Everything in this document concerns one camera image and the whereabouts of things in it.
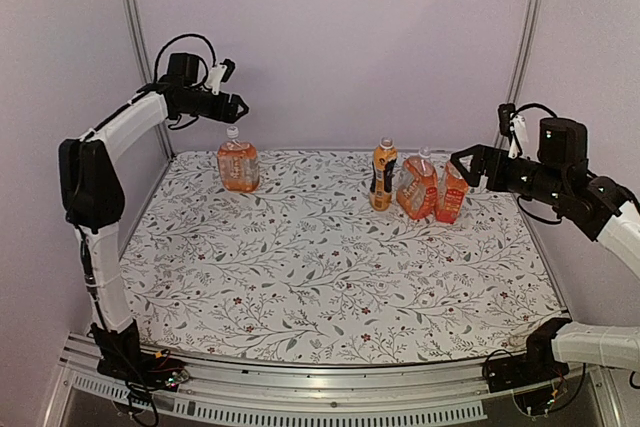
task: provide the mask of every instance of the white patterned surface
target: white patterned surface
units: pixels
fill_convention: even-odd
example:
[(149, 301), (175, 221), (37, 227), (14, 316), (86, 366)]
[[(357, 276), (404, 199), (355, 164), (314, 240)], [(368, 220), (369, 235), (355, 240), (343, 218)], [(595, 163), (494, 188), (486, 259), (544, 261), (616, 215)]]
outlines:
[(510, 195), (472, 190), (453, 226), (412, 221), (395, 202), (370, 208), (370, 162), (262, 152), (260, 187), (234, 194), (215, 154), (178, 155), (122, 259), (143, 340), (292, 362), (441, 361), (521, 350), (560, 313)]

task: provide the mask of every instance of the orange juice bottle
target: orange juice bottle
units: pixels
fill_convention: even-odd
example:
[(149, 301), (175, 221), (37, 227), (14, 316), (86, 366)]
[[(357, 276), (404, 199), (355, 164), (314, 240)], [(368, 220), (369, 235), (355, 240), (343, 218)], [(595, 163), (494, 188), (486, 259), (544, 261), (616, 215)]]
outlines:
[(444, 178), (440, 191), (442, 195), (436, 204), (436, 220), (453, 224), (458, 218), (464, 196), (469, 190), (465, 182), (451, 162), (444, 167)]
[(396, 199), (413, 220), (424, 219), (435, 209), (438, 174), (431, 163), (428, 147), (423, 147), (418, 155), (412, 155), (402, 164)]
[(391, 205), (391, 180), (397, 159), (398, 151), (393, 146), (393, 140), (383, 137), (373, 152), (373, 180), (369, 202), (374, 210), (387, 210)]
[(218, 150), (218, 170), (224, 188), (231, 192), (253, 192), (260, 183), (258, 151), (249, 142), (238, 142), (238, 128), (227, 128), (229, 140)]

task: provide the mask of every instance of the leaf pattern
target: leaf pattern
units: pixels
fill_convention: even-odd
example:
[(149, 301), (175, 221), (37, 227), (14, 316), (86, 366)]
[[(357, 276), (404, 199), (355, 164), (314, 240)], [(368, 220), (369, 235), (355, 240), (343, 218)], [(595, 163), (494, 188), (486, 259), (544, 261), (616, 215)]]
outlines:
[[(442, 171), (446, 156), (435, 155)], [(253, 359), (401, 363), (521, 350), (561, 314), (513, 198), (454, 225), (369, 206), (371, 153), (260, 154), (253, 194), (178, 155), (122, 258), (142, 339)]]

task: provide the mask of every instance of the orange bottle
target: orange bottle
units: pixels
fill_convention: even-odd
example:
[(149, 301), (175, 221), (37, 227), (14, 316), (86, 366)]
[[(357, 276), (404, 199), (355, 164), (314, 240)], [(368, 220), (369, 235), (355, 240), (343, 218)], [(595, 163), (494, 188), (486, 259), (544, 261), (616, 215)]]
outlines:
[(387, 210), (391, 205), (391, 180), (397, 159), (398, 151), (393, 146), (393, 140), (383, 137), (373, 152), (373, 180), (369, 202), (374, 210)]
[(260, 183), (258, 151), (249, 142), (238, 142), (239, 131), (227, 128), (229, 140), (218, 150), (218, 170), (224, 188), (231, 192), (253, 192)]
[(460, 207), (465, 194), (469, 190), (469, 185), (465, 182), (451, 162), (447, 162), (444, 167), (444, 178), (442, 180), (441, 196), (436, 204), (436, 220), (453, 224), (458, 218)]
[(412, 155), (402, 164), (396, 199), (413, 220), (424, 219), (435, 209), (438, 174), (431, 163), (428, 147), (423, 147), (418, 155)]

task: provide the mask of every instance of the vertical metal pole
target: vertical metal pole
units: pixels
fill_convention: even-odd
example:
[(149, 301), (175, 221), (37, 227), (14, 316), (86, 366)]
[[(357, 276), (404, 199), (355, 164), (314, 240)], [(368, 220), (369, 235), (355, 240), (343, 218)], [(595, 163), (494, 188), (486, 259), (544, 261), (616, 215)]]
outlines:
[[(507, 102), (516, 103), (522, 90), (522, 84), (524, 83), (525, 74), (527, 71), (527, 64), (529, 62), (529, 56), (531, 55), (531, 47), (533, 46), (533, 38), (535, 35), (536, 24), (538, 22), (538, 14), (540, 12), (540, 6), (542, 0), (528, 0), (527, 11), (524, 19), (524, 26), (522, 29), (522, 37), (520, 38), (520, 45), (518, 47), (518, 54), (516, 56), (516, 63), (513, 68), (513, 74), (511, 75), (511, 82), (509, 83), (509, 92), (507, 93)], [(501, 148), (504, 142), (504, 137), (500, 133), (496, 133), (494, 146)]]
[[(140, 14), (138, 12), (137, 0), (122, 0), (124, 4), (124, 11), (127, 17), (127, 24), (129, 26), (129, 34), (131, 35), (131, 44), (138, 64), (138, 71), (142, 82), (149, 83), (152, 80), (151, 64), (149, 63), (149, 56), (147, 55), (147, 47), (144, 42), (144, 36), (142, 35), (142, 26), (140, 24)], [(156, 136), (160, 147), (167, 159), (171, 159), (174, 156), (174, 150), (171, 145), (171, 139), (169, 139), (169, 133), (167, 127), (164, 124), (160, 124), (155, 127)]]

